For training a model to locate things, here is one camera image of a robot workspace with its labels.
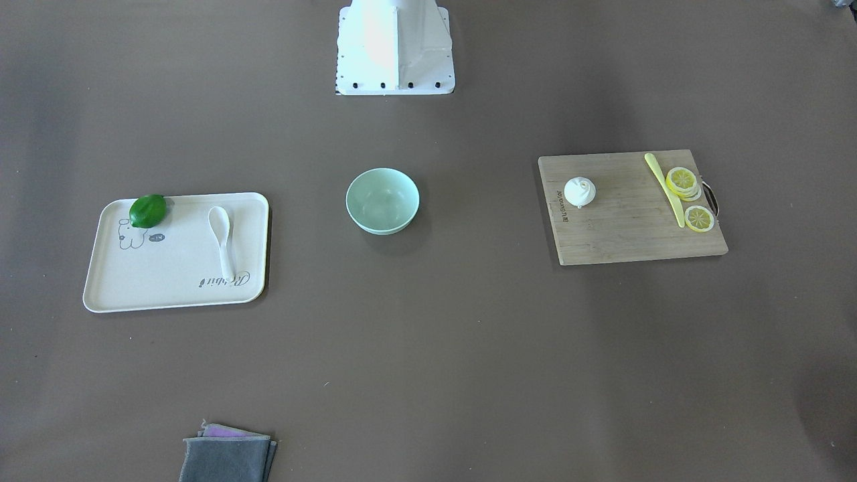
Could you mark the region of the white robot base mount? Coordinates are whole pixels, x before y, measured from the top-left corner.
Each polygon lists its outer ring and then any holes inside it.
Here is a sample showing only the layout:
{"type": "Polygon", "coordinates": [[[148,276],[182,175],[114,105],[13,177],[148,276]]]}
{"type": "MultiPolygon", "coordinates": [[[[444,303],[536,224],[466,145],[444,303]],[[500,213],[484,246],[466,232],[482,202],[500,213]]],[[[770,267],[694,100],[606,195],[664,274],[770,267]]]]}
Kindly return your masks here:
{"type": "Polygon", "coordinates": [[[454,92],[448,10],[435,1],[352,1],[339,10],[335,94],[454,92]]]}

